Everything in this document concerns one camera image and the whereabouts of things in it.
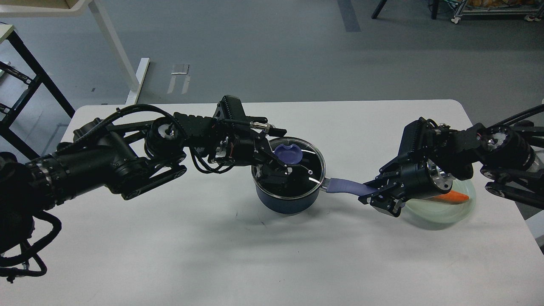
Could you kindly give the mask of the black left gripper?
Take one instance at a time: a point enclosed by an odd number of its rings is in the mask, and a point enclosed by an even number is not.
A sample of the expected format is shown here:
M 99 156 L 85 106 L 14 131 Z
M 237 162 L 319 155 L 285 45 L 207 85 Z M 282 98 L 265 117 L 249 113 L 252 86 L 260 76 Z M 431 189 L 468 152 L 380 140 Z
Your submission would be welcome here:
M 257 170 L 257 186 L 264 192 L 287 192 L 292 185 L 288 163 L 270 147 L 264 132 L 227 136 L 219 145 L 219 163 L 228 166 L 261 165 L 266 171 Z

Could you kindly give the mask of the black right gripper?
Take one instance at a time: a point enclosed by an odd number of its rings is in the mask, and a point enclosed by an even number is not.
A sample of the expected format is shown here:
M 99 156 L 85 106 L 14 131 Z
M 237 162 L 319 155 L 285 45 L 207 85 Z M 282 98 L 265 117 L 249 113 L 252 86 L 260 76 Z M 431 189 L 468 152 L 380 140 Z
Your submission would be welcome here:
M 453 176 L 431 159 L 417 164 L 391 165 L 382 167 L 373 180 L 363 183 L 377 190 L 398 188 L 394 194 L 379 191 L 359 196 L 359 202 L 369 204 L 376 211 L 398 218 L 405 206 L 404 199 L 428 199 L 447 194 L 453 187 Z

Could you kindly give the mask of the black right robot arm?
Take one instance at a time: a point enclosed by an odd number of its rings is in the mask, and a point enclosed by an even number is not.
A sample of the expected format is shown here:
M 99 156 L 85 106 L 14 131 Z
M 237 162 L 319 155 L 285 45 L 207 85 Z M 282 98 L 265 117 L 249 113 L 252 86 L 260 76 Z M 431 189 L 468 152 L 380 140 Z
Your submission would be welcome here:
M 543 147 L 543 128 L 528 121 L 542 112 L 540 105 L 466 130 L 419 118 L 406 125 L 397 156 L 366 183 L 371 190 L 359 201 L 398 217 L 408 200 L 447 194 L 453 179 L 471 179 L 478 162 L 488 192 L 543 209 L 543 159 L 535 151 Z

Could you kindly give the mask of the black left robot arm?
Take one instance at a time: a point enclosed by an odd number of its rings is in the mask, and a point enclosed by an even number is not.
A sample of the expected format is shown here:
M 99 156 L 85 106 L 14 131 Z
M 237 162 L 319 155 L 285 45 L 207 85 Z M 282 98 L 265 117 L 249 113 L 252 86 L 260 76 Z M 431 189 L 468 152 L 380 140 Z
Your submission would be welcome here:
M 38 252 L 62 230 L 48 211 L 100 187 L 130 200 L 179 178 L 189 150 L 196 169 L 222 174 L 259 166 L 287 178 L 289 163 L 274 155 L 267 136 L 283 137 L 266 117 L 247 116 L 239 98 L 225 95 L 212 117 L 170 114 L 141 104 L 118 108 L 74 131 L 54 153 L 20 163 L 1 153 L 1 277 L 40 277 L 47 267 Z

